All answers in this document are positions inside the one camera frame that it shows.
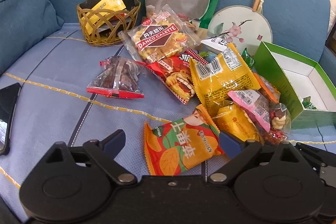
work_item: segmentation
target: yellow stitching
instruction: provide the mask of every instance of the yellow stitching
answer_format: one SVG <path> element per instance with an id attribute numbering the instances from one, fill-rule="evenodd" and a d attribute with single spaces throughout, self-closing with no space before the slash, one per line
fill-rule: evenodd
<path id="1" fill-rule="evenodd" d="M 78 41 L 83 41 L 86 42 L 83 39 L 79 39 L 79 38 L 73 38 L 73 37 L 46 37 L 46 38 L 61 38 L 61 39 L 72 39 L 72 40 L 78 40 Z"/>
<path id="2" fill-rule="evenodd" d="M 330 141 L 330 142 L 301 142 L 301 141 L 295 141 L 290 140 L 290 143 L 303 143 L 303 144 L 333 144 L 336 143 L 336 141 Z"/>
<path id="3" fill-rule="evenodd" d="M 155 121 L 161 121 L 161 122 L 164 122 L 164 123 L 167 123 L 167 122 L 171 122 L 169 120 L 166 120 L 166 119 L 162 119 L 162 118 L 159 118 L 159 117 L 155 117 L 155 116 L 152 116 L 150 115 L 149 113 L 147 112 L 143 112 L 143 111 L 140 111 L 140 110 L 135 110 L 135 109 L 129 109 L 129 108 L 124 108 L 124 107 L 116 107 L 116 106 L 110 106 L 110 105 L 106 105 L 106 104 L 103 104 L 101 102 L 97 102 L 97 101 L 93 101 L 93 100 L 90 100 L 89 98 L 87 97 L 84 97 L 84 96 L 81 96 L 81 95 L 78 95 L 76 93 L 73 93 L 73 92 L 69 92 L 67 90 L 61 90 L 61 89 L 58 89 L 58 88 L 54 88 L 52 86 L 48 86 L 48 85 L 43 85 L 43 84 L 40 84 L 40 83 L 35 83 L 35 82 L 32 82 L 32 81 L 29 81 L 29 80 L 24 80 L 24 79 L 21 79 L 15 75 L 11 75 L 9 73 L 4 73 L 5 75 L 11 77 L 11 78 L 14 78 L 20 82 L 26 82 L 28 84 L 32 84 L 32 85 L 37 85 L 37 86 L 42 86 L 46 89 L 50 89 L 50 90 L 54 90 L 54 91 L 58 91 L 58 92 L 61 92 L 61 93 L 65 93 L 65 94 L 68 94 L 70 96 L 74 96 L 74 97 L 78 97 L 79 99 L 82 99 L 84 101 L 87 101 L 87 102 L 91 102 L 93 104 L 96 104 L 96 105 L 99 105 L 99 106 L 102 106 L 102 107 L 105 107 L 107 109 L 111 109 L 111 110 L 119 110 L 119 111 L 126 111 L 126 112 L 132 112 L 132 113 L 135 113 L 135 114 L 140 114 L 140 115 L 144 115 L 152 120 L 155 120 Z M 336 140 L 335 141 L 330 141 L 330 142 L 304 142 L 304 141 L 295 141 L 295 140 L 290 140 L 289 142 L 291 143 L 303 143 L 303 144 L 333 144 L 333 143 L 336 143 Z"/>
<path id="4" fill-rule="evenodd" d="M 15 185 L 16 188 L 20 189 L 21 185 L 18 184 L 10 175 L 8 175 L 6 173 L 6 171 L 0 166 L 0 172 L 2 174 L 4 174 L 4 176 L 6 177 L 6 179 L 8 179 L 11 183 L 13 183 Z"/>
<path id="5" fill-rule="evenodd" d="M 73 93 L 73 92 L 70 92 L 70 91 L 67 91 L 67 90 L 62 90 L 62 89 L 58 89 L 58 88 L 55 88 L 55 87 L 52 87 L 52 86 L 49 86 L 49 85 L 43 85 L 41 83 L 36 83 L 36 82 L 32 82 L 32 81 L 29 81 L 29 80 L 24 80 L 24 79 L 21 79 L 19 77 L 16 77 L 14 75 L 11 75 L 9 73 L 5 73 L 5 75 L 9 76 L 9 77 L 12 77 L 20 82 L 26 82 L 28 84 L 32 84 L 32 85 L 37 85 L 37 86 L 40 86 L 42 88 L 45 88 L 45 89 L 49 89 L 49 90 L 54 90 L 54 91 L 57 91 L 57 92 L 60 92 L 60 93 L 63 93 L 63 94 L 67 94 L 67 95 L 70 95 L 70 96 L 73 96 L 73 97 L 78 97 L 79 99 L 81 100 L 84 100 L 86 102 L 90 102 L 92 104 L 96 104 L 96 105 L 99 105 L 99 106 L 102 106 L 102 107 L 105 107 L 107 109 L 112 109 L 112 110 L 119 110 L 119 111 L 126 111 L 126 112 L 132 112 L 132 113 L 135 113 L 135 114 L 140 114 L 140 115 L 144 115 L 152 120 L 155 120 L 155 121 L 161 121 L 161 122 L 164 122 L 164 123 L 167 123 L 167 122 L 170 122 L 169 120 L 166 120 L 166 119 L 162 119 L 162 118 L 159 118 L 159 117 L 155 117 L 155 116 L 152 116 L 150 115 L 149 113 L 147 112 L 144 112 L 144 111 L 140 111 L 140 110 L 136 110 L 136 109 L 130 109 L 130 108 L 124 108 L 124 107 L 117 107 L 117 106 L 110 106 L 110 105 L 106 105 L 106 104 L 103 104 L 101 102 L 97 102 L 97 101 L 93 101 L 93 100 L 90 100 L 90 98 L 87 98 L 87 97 L 84 97 L 84 96 L 81 96 L 79 94 L 76 94 L 76 93 Z"/>

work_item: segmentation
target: sofa seat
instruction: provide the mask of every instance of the sofa seat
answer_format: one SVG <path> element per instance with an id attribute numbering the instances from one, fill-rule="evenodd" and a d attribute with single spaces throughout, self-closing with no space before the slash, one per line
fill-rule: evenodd
<path id="1" fill-rule="evenodd" d="M 122 45 L 90 46 L 78 24 L 66 23 L 0 77 L 0 88 L 15 82 L 23 85 L 13 120 L 11 151 L 0 157 L 0 196 L 22 221 L 27 217 L 18 198 L 20 185 L 54 142 L 80 146 L 123 129 L 126 146 L 115 160 L 140 179 L 148 175 L 143 155 L 144 121 L 155 127 L 189 115 L 199 104 L 193 98 L 184 106 L 150 73 L 139 80 L 144 99 L 87 93 L 87 84 L 101 71 L 99 61 L 116 54 L 130 58 Z M 331 126 L 294 130 L 289 138 L 336 153 L 335 136 L 336 129 Z M 225 155 L 217 156 L 183 175 L 209 174 L 228 160 Z"/>

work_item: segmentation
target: black mount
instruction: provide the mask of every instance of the black mount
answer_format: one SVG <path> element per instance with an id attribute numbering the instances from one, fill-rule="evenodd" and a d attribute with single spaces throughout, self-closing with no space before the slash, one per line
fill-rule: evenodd
<path id="1" fill-rule="evenodd" d="M 322 224 L 336 218 L 336 196 L 326 191 L 335 188 L 302 153 L 313 156 L 310 146 L 248 140 L 207 182 L 199 175 L 143 176 L 138 183 L 113 160 L 124 136 L 120 130 L 74 148 L 55 143 L 22 184 L 28 223 Z"/>

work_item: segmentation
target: smartphone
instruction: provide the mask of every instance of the smartphone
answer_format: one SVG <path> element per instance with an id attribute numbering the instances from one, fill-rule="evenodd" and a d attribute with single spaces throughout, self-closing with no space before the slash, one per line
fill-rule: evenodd
<path id="1" fill-rule="evenodd" d="M 20 90 L 19 83 L 0 89 L 0 156 L 9 153 L 11 126 Z"/>

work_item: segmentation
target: phone screen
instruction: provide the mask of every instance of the phone screen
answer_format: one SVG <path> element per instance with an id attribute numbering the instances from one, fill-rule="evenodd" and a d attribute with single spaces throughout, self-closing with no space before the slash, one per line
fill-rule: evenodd
<path id="1" fill-rule="evenodd" d="M 16 83 L 0 90 L 0 152 L 9 147 L 7 142 L 20 89 L 20 84 Z"/>

